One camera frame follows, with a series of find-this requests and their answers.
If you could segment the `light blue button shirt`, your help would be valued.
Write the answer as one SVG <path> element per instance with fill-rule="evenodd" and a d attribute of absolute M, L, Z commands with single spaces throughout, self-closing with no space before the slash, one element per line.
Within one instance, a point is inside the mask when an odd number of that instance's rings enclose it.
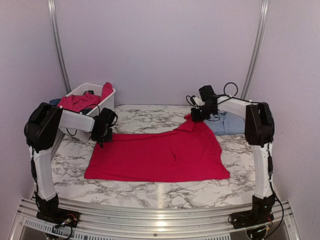
<path fill-rule="evenodd" d="M 219 111 L 204 121 L 217 136 L 239 135 L 245 133 L 245 120 L 230 112 Z"/>

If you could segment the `red t-shirt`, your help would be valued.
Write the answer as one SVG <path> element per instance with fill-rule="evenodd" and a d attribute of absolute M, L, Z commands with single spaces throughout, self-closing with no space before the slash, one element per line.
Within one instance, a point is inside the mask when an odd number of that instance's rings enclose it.
<path fill-rule="evenodd" d="M 196 182 L 224 180 L 230 172 L 222 148 L 204 122 L 191 115 L 179 127 L 162 133 L 115 133 L 95 145 L 84 178 L 123 182 Z"/>

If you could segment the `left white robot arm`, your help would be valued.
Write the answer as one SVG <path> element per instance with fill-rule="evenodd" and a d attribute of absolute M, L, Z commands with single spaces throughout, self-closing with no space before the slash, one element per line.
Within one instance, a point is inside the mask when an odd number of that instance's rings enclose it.
<path fill-rule="evenodd" d="M 35 202 L 38 213 L 53 223 L 64 216 L 77 212 L 59 207 L 59 197 L 52 178 L 52 150 L 60 128 L 83 131 L 100 147 L 112 140 L 112 128 L 118 115 L 109 108 L 103 108 L 96 116 L 88 116 L 62 107 L 41 103 L 33 111 L 24 127 L 26 144 L 29 147 L 31 174 L 35 183 Z"/>

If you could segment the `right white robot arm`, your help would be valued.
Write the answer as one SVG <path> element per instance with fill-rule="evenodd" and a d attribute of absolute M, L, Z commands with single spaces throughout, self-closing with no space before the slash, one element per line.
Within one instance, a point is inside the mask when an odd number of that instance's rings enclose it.
<path fill-rule="evenodd" d="M 189 97 L 194 122 L 209 120 L 219 111 L 244 119 L 244 136 L 252 149 L 255 169 L 253 209 L 248 212 L 247 219 L 252 224 L 258 224 L 276 201 L 272 158 L 275 122 L 270 107 L 266 102 L 245 100 L 225 92 L 216 94 L 211 85 L 204 85 L 198 91 L 200 100 L 195 100 L 194 96 Z"/>

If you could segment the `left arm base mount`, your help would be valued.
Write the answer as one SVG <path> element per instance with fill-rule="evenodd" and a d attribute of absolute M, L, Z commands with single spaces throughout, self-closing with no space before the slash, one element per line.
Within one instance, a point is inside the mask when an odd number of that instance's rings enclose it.
<path fill-rule="evenodd" d="M 67 223 L 66 225 L 72 228 L 76 228 L 78 225 L 80 213 L 78 211 L 74 210 L 68 210 L 68 209 L 62 209 L 58 208 L 57 211 L 53 213 L 43 213 L 38 211 L 36 214 L 36 218 L 53 223 L 55 225 L 61 226 L 63 222 L 70 219 L 71 221 Z"/>

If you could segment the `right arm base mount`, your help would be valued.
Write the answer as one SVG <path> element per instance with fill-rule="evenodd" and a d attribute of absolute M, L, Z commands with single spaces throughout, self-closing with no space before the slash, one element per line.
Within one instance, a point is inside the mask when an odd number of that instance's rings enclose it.
<path fill-rule="evenodd" d="M 228 222 L 233 225 L 234 229 L 241 229 L 247 227 L 253 227 L 265 223 L 270 223 L 274 220 L 272 212 L 266 213 L 253 213 L 252 210 L 235 212 L 229 215 Z"/>

